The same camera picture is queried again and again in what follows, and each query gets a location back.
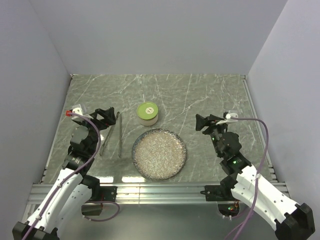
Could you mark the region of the green round lid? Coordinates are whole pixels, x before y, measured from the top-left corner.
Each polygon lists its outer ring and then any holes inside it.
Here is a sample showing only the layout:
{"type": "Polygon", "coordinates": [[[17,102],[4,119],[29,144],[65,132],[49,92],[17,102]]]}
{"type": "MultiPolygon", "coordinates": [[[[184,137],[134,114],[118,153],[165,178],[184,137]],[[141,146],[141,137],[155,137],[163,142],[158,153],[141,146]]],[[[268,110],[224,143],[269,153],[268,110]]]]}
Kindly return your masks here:
{"type": "Polygon", "coordinates": [[[143,102],[141,103],[136,110],[138,117],[150,120],[158,115],[159,109],[158,106],[153,102],[143,102]]]}

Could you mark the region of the beige round lunch box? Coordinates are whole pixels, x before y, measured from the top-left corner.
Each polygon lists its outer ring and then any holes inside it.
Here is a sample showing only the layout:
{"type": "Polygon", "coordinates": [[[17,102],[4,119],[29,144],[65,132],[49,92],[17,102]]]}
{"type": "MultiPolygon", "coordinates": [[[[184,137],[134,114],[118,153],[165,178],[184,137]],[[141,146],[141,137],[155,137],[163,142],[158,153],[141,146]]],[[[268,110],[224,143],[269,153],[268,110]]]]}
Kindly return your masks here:
{"type": "Polygon", "coordinates": [[[157,123],[158,117],[159,117],[158,114],[152,119],[143,119],[141,117],[138,117],[138,121],[141,125],[149,127],[157,123]]]}

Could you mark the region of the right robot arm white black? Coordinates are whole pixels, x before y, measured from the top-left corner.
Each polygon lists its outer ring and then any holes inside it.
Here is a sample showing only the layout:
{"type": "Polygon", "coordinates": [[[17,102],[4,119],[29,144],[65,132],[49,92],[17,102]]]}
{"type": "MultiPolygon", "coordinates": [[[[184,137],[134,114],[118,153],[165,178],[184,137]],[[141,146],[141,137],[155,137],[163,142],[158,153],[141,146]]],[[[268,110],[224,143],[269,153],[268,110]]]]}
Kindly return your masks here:
{"type": "Polygon", "coordinates": [[[315,232],[312,209],[299,204],[278,190],[261,175],[241,153],[239,135],[228,130],[240,117],[235,112],[225,112],[223,117],[196,114],[196,131],[209,135],[226,177],[220,182],[218,195],[226,200],[239,200],[249,207],[245,220],[232,232],[237,239],[247,222],[257,213],[274,230],[279,240],[307,240],[315,232]]]}

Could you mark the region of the speckled grey plate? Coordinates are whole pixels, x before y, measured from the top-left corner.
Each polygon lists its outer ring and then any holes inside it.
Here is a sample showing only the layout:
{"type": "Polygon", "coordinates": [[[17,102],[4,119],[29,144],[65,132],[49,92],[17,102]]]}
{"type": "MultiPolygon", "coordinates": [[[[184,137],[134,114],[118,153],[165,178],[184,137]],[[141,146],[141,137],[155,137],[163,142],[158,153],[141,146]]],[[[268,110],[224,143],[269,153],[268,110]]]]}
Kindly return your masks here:
{"type": "Polygon", "coordinates": [[[187,161],[187,148],[174,132],[162,128],[142,133],[132,146],[132,162],[145,178],[163,181],[176,176],[187,161]]]}

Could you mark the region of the stainless steel tongs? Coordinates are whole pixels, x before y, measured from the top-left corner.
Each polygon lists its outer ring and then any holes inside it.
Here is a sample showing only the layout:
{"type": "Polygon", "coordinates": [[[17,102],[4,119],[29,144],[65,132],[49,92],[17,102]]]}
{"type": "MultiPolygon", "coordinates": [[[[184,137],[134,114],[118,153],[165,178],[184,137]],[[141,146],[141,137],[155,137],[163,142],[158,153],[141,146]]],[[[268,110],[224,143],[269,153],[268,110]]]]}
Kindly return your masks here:
{"type": "Polygon", "coordinates": [[[112,125],[109,128],[108,133],[106,134],[103,143],[99,150],[99,156],[103,157],[108,150],[113,148],[118,144],[118,141],[122,138],[122,113],[118,111],[115,115],[116,124],[112,125]]]}

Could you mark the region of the aluminium mounting rail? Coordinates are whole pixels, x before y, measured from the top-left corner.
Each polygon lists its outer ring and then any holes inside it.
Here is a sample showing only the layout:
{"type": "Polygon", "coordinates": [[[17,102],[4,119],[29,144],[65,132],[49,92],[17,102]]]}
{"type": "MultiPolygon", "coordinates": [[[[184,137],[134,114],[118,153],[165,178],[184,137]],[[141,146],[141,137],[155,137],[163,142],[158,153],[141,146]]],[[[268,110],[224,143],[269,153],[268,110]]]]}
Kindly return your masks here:
{"type": "Polygon", "coordinates": [[[169,183],[103,183],[98,201],[124,204],[207,204],[203,194],[205,186],[219,189],[219,182],[169,182],[169,183]]]}

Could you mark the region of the aluminium side rail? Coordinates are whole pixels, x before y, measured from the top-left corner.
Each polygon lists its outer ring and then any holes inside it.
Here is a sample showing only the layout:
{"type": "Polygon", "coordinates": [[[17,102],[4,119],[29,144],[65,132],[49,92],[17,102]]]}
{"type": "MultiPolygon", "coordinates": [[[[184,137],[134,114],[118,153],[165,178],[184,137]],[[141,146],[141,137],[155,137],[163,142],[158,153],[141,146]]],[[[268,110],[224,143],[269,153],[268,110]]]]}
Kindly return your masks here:
{"type": "MultiPolygon", "coordinates": [[[[253,103],[253,100],[252,100],[252,96],[251,96],[251,93],[250,93],[250,90],[249,90],[249,87],[248,87],[248,84],[247,84],[247,76],[246,75],[241,75],[240,78],[242,80],[242,83],[243,83],[243,86],[244,86],[244,89],[245,89],[245,92],[246,92],[246,95],[247,95],[247,98],[248,98],[248,101],[249,101],[249,105],[250,105],[250,109],[251,109],[252,115],[253,115],[254,118],[258,118],[256,110],[255,110],[255,106],[254,106],[254,103],[253,103]]],[[[258,131],[258,135],[259,135],[261,144],[265,148],[266,147],[266,141],[265,141],[265,137],[264,137],[264,130],[265,130],[264,125],[262,123],[260,123],[259,121],[257,121],[255,123],[255,125],[257,127],[257,131],[258,131]]],[[[272,180],[270,182],[271,183],[278,183],[279,180],[278,180],[277,175],[275,173],[275,169],[274,169],[274,166],[273,166],[273,164],[271,162],[270,155],[269,155],[268,151],[266,152],[265,161],[267,162],[268,171],[269,171],[269,174],[270,174],[270,176],[272,178],[272,180]]]]}

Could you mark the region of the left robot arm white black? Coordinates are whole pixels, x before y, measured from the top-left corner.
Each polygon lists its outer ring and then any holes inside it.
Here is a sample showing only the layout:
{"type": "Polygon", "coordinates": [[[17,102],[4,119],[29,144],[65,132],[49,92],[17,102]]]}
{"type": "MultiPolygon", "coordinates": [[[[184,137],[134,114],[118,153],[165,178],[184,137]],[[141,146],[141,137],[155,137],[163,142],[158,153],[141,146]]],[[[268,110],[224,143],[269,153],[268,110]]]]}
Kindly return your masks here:
{"type": "Polygon", "coordinates": [[[116,124],[115,109],[95,109],[87,114],[78,104],[66,112],[78,127],[73,131],[67,155],[58,177],[38,208],[25,222],[17,222],[12,229],[15,240],[58,240],[66,224],[86,203],[99,208],[114,204],[116,188],[105,190],[100,180],[88,175],[101,146],[102,130],[116,124]]]}

